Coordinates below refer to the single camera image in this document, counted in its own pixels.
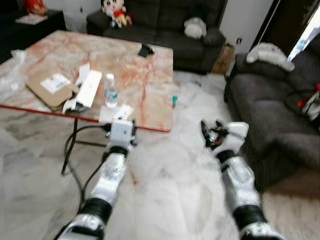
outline white wall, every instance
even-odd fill
[[[220,31],[235,52],[248,52],[263,24],[273,0],[228,0]]]
[[[44,0],[49,9],[79,12],[83,8],[85,14],[90,14],[101,8],[100,0]]]

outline dark gray sofa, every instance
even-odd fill
[[[226,39],[218,24],[224,0],[203,0],[209,6],[207,36],[195,40],[184,35],[190,0],[128,0],[133,25],[109,28],[109,18],[99,10],[87,17],[87,33],[173,49],[173,66],[201,73],[211,71]]]
[[[250,125],[243,152],[256,187],[320,198],[320,134],[284,104],[288,93],[320,83],[320,34],[294,58],[289,74],[245,59],[236,56],[224,98],[234,117]]]

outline plastic bag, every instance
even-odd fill
[[[0,75],[0,103],[5,102],[25,88],[28,80],[28,77],[20,72],[21,66],[25,63],[27,53],[23,50],[14,50],[11,51],[11,54],[15,65],[9,72],[2,76]]]

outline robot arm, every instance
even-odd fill
[[[237,156],[245,142],[249,125],[232,122],[209,129],[204,121],[201,131],[205,146],[220,161],[225,200],[239,230],[241,240],[285,240],[266,220],[258,192],[255,175],[241,156]]]
[[[84,206],[54,240],[104,239],[119,186],[126,174],[126,157],[133,148],[136,129],[134,122],[116,120],[112,123],[110,143],[102,157],[99,180]]]

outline marble table top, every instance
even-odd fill
[[[130,116],[142,128],[169,132],[173,126],[172,86],[173,50],[152,46],[153,55],[138,56],[141,43],[75,32],[56,31],[29,47],[22,72],[29,79],[46,79],[61,73],[75,83],[79,66],[90,63],[92,70],[103,73],[93,105],[77,115],[67,117],[97,122],[105,105],[104,76],[113,73],[118,91],[118,104],[134,108]],[[0,76],[13,65],[9,60],[0,65]],[[9,107],[64,116],[53,112],[27,87],[0,107]]]

